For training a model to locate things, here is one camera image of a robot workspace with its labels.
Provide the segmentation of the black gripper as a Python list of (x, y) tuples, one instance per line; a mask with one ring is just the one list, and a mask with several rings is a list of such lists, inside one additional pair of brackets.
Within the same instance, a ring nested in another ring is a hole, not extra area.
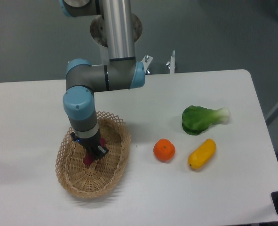
[(80, 138), (76, 136), (74, 132), (70, 134), (72, 141), (77, 142), (83, 146), (86, 150), (92, 150), (94, 158), (96, 160), (102, 159), (109, 150), (106, 147), (100, 145), (101, 134), (97, 132), (94, 136), (89, 138)]

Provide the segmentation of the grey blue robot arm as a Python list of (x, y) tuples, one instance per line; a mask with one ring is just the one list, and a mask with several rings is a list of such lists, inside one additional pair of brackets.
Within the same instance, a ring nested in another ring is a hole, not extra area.
[(91, 65), (85, 59), (70, 61), (66, 69), (66, 92), (63, 96), (64, 110), (69, 118), (73, 141), (87, 152), (84, 163), (103, 158), (108, 149), (104, 146), (97, 114), (96, 92), (140, 88), (145, 84), (143, 62), (135, 57), (134, 14), (128, 0), (61, 0), (66, 16), (97, 15), (101, 18), (99, 32), (106, 40), (109, 62)]

